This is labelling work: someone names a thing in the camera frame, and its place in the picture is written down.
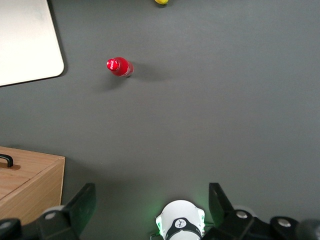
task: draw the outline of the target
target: red bottle cap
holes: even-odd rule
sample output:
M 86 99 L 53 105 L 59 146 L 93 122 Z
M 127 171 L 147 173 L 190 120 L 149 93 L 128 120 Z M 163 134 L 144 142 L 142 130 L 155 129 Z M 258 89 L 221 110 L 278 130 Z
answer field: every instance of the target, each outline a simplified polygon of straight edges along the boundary
M 111 71 L 116 71 L 119 68 L 119 62 L 111 58 L 106 62 L 106 67 Z

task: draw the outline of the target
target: wooden drawer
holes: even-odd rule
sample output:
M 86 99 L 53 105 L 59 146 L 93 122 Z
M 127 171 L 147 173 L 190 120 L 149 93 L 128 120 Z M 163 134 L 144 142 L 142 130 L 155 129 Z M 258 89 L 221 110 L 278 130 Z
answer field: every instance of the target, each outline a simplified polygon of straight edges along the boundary
M 65 157 L 0 146 L 13 158 L 0 158 L 0 219 L 18 218 L 23 225 L 61 204 Z

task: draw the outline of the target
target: yellow ball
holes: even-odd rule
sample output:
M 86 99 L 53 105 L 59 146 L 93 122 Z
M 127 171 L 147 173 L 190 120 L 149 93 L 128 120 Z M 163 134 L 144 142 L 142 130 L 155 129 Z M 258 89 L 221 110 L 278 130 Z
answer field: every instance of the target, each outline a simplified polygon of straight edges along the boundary
M 155 0 L 158 4 L 166 5 L 168 3 L 168 0 Z

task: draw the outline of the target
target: white tablet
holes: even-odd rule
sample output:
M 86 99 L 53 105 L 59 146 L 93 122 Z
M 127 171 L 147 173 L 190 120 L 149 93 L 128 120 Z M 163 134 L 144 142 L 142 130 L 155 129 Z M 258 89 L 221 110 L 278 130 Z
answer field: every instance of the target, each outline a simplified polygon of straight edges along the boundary
M 0 86 L 64 70 L 47 0 L 0 0 Z

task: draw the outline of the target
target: black handle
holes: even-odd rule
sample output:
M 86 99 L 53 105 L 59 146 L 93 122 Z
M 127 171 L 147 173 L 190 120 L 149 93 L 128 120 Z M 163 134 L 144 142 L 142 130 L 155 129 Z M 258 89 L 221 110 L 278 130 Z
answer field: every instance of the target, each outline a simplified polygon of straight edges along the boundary
M 11 156 L 9 155 L 5 155 L 5 154 L 1 154 L 0 153 L 0 159 L 5 159 L 8 162 L 8 168 L 11 168 L 14 165 L 14 160 Z

